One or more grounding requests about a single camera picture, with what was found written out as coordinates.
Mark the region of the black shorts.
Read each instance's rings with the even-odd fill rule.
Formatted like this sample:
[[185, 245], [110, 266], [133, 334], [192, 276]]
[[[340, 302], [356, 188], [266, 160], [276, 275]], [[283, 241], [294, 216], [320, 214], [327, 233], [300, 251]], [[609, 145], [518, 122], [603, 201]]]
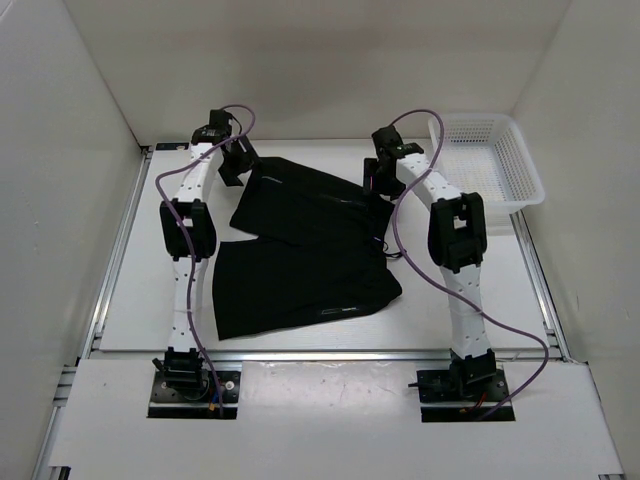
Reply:
[[281, 157], [252, 170], [213, 274], [218, 337], [372, 315], [402, 294], [387, 266], [391, 202]]

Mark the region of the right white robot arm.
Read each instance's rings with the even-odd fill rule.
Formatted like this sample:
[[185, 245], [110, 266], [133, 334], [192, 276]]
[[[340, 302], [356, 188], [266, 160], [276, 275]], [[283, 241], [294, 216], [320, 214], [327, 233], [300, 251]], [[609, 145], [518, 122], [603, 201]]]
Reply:
[[449, 387], [470, 400], [496, 371], [480, 313], [480, 271], [487, 249], [484, 202], [431, 169], [422, 147], [406, 144], [392, 125], [372, 134], [375, 158], [364, 160], [363, 190], [398, 200], [410, 191], [429, 211], [427, 248], [449, 295], [452, 365]]

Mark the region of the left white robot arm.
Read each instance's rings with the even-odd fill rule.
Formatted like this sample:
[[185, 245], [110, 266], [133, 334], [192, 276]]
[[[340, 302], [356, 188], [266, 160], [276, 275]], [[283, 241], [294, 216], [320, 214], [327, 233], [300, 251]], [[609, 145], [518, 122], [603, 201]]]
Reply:
[[216, 179], [226, 187], [239, 187], [240, 177], [259, 163], [248, 138], [255, 121], [254, 111], [245, 105], [212, 109], [207, 123], [192, 134], [187, 164], [155, 178], [162, 235], [175, 280], [168, 347], [179, 353], [194, 350], [207, 356], [198, 326], [204, 280], [218, 245], [207, 200]]

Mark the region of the white plastic mesh basket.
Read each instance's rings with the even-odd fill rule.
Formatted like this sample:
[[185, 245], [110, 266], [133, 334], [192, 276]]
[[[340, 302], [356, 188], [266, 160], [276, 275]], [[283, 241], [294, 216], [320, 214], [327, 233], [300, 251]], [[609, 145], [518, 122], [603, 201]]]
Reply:
[[441, 146], [437, 170], [464, 192], [477, 192], [487, 217], [541, 204], [545, 191], [524, 137], [504, 114], [458, 113], [429, 121], [432, 145]]

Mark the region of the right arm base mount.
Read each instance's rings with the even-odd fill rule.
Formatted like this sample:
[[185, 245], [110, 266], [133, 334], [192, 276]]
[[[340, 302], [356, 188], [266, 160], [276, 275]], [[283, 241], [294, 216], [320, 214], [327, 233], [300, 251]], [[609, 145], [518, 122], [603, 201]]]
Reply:
[[513, 392], [490, 353], [465, 359], [453, 356], [447, 368], [417, 370], [408, 387], [418, 392], [423, 423], [515, 420]]

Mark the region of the aluminium front rail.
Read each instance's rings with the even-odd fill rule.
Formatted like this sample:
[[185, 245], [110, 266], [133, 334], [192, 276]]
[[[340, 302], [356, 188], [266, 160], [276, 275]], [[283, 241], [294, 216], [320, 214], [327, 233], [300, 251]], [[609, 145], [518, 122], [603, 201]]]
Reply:
[[[409, 362], [445, 362], [450, 360], [448, 350], [216, 350], [209, 351], [210, 359], [215, 363], [221, 362], [341, 362], [341, 361], [409, 361]], [[560, 349], [549, 348], [551, 360], [562, 358]], [[94, 349], [89, 359], [108, 360], [151, 360], [163, 356], [163, 351], [129, 350], [109, 351]], [[502, 349], [496, 353], [499, 361], [541, 361], [544, 351], [540, 348], [525, 348], [520, 350]]]

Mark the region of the aluminium rail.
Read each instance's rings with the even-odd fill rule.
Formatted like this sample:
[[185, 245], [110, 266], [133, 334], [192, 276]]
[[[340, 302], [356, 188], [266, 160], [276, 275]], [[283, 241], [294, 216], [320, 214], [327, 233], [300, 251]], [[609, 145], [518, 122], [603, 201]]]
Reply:
[[94, 351], [94, 344], [102, 337], [110, 303], [115, 291], [126, 246], [143, 193], [153, 153], [153, 146], [143, 146], [141, 148], [141, 160], [137, 169], [137, 174], [119, 223], [117, 234], [110, 251], [108, 263], [100, 282], [97, 297], [87, 319], [85, 335], [81, 339], [80, 346], [76, 349], [71, 362], [63, 365], [58, 377], [49, 420], [46, 424], [44, 436], [31, 474], [32, 479], [69, 478], [71, 470], [70, 467], [51, 467], [48, 462], [51, 457], [55, 437], [57, 436], [57, 431], [62, 420], [64, 408], [66, 407], [68, 397], [71, 393], [77, 367], [81, 360], [90, 358], [91, 353]]
[[533, 479], [625, 479], [601, 398], [586, 363], [570, 353], [529, 225], [512, 216], [550, 341], [550, 360], [514, 401], [518, 435], [509, 445]]
[[[448, 350], [216, 350], [209, 351], [210, 359], [215, 363], [221, 362], [341, 362], [341, 361], [409, 361], [409, 362], [445, 362], [450, 360]], [[560, 349], [549, 348], [551, 360], [562, 358]], [[109, 351], [94, 349], [89, 359], [108, 360], [151, 360], [163, 356], [163, 351], [129, 350]], [[540, 348], [525, 348], [520, 350], [502, 349], [496, 353], [499, 361], [541, 361], [544, 351]]]

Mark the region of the aluminium right rail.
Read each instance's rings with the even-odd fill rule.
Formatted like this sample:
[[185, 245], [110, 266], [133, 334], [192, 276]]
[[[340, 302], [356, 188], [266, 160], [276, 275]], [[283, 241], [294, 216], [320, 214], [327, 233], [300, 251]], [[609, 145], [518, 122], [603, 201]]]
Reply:
[[512, 216], [550, 341], [550, 360], [514, 401], [518, 435], [509, 445], [533, 479], [625, 479], [601, 398], [586, 363], [570, 353], [529, 225]]

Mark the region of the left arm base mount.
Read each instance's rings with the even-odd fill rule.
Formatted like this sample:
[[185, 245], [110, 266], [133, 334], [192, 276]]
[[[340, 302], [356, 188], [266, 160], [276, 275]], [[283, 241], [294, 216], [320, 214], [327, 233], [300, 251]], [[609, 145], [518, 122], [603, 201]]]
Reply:
[[154, 377], [147, 407], [152, 419], [235, 420], [241, 372], [217, 370], [217, 383], [199, 352], [169, 348], [152, 360]]

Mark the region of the aluminium left rail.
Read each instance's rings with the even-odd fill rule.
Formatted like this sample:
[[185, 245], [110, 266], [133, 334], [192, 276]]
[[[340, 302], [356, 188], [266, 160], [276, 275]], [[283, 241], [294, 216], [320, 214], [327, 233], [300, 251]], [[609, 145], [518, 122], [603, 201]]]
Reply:
[[44, 436], [31, 474], [32, 479], [69, 478], [71, 470], [70, 467], [51, 467], [48, 462], [51, 457], [55, 437], [57, 436], [57, 431], [62, 420], [64, 408], [66, 407], [68, 397], [71, 393], [77, 367], [81, 360], [90, 358], [91, 353], [94, 351], [94, 344], [102, 337], [110, 303], [115, 291], [126, 246], [143, 193], [153, 153], [153, 146], [143, 146], [141, 148], [141, 160], [137, 169], [137, 174], [119, 223], [117, 234], [110, 251], [108, 263], [100, 282], [97, 297], [87, 319], [85, 335], [81, 339], [80, 346], [76, 349], [71, 362], [63, 365], [58, 377], [49, 420], [46, 424]]

